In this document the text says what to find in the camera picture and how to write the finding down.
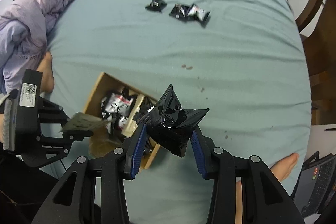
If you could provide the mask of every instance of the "bed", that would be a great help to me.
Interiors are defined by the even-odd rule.
[[[232,155],[259,155],[272,166],[299,153],[283,181],[290,194],[306,153],[311,101],[285,0],[166,0],[162,14],[144,9],[150,1],[73,1],[48,37],[55,78],[49,99],[69,116],[81,111],[102,71],[155,98],[172,83],[185,108],[210,109],[203,135]],[[210,10],[207,26],[170,17],[175,3]],[[80,155],[88,155],[88,140],[74,143],[65,166]],[[60,163],[53,168],[63,173]],[[160,149],[149,170],[124,182],[130,221],[205,223],[212,183],[198,173],[190,147],[182,159]]]

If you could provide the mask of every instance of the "cardboard box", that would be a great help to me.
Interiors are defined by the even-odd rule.
[[[137,104],[140,105],[140,103],[142,102],[145,96],[147,96],[153,103],[157,102],[157,100],[154,99],[153,97],[143,93],[142,91],[126,83],[123,83],[122,81],[118,80],[117,78],[114,78],[111,75],[108,75],[102,72],[99,75],[94,87],[92,88],[91,94],[86,102],[83,113],[102,118],[101,106],[100,106],[101,100],[106,96],[108,91],[116,90],[116,91],[122,92],[122,90],[125,87],[129,88],[130,95],[133,95],[133,94],[138,95],[136,104],[134,108],[132,109],[130,116],[129,116],[131,118],[135,115],[135,111],[137,109],[136,105]],[[129,135],[131,135],[132,133],[130,132],[135,130],[135,128],[136,128],[135,122],[134,121],[132,122],[132,119],[129,119],[129,122],[125,126],[124,130],[127,131]],[[93,133],[93,136],[90,137],[90,141],[89,141],[90,154],[93,155],[94,157],[103,157],[110,151],[117,148],[117,146],[114,143],[106,141],[108,139],[109,137],[108,137],[108,132],[106,128],[100,128],[96,130]],[[154,140],[150,139],[150,141],[151,141],[152,146],[154,147],[153,151],[150,155],[146,155],[145,157],[142,158],[140,169],[148,169],[151,166],[160,148],[160,146]]]

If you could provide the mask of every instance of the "purple duvet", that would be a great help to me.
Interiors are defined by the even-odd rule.
[[[36,69],[47,34],[71,0],[16,0],[0,15],[0,93],[21,85],[24,71]]]

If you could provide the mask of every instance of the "metal bolt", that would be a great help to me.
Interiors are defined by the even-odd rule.
[[[79,163],[79,164],[82,164],[83,162],[85,162],[86,161],[86,157],[84,157],[84,156],[80,156],[80,157],[78,157],[78,159],[77,159],[77,162]]]
[[[221,154],[224,152],[223,148],[220,147],[215,147],[213,150],[216,154]]]
[[[260,158],[258,156],[252,156],[251,161],[253,162],[260,162]]]
[[[124,150],[121,147],[118,147],[114,150],[114,153],[117,154],[117,155],[121,154],[122,152],[124,152]]]

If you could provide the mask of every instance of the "bare foot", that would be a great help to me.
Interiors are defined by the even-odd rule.
[[[51,93],[54,89],[54,75],[52,68],[53,57],[50,52],[46,52],[37,71],[43,73],[40,92]]]
[[[279,160],[272,168],[272,173],[281,182],[288,178],[289,174],[293,170],[294,166],[297,164],[299,159],[298,153],[293,153],[286,158]]]

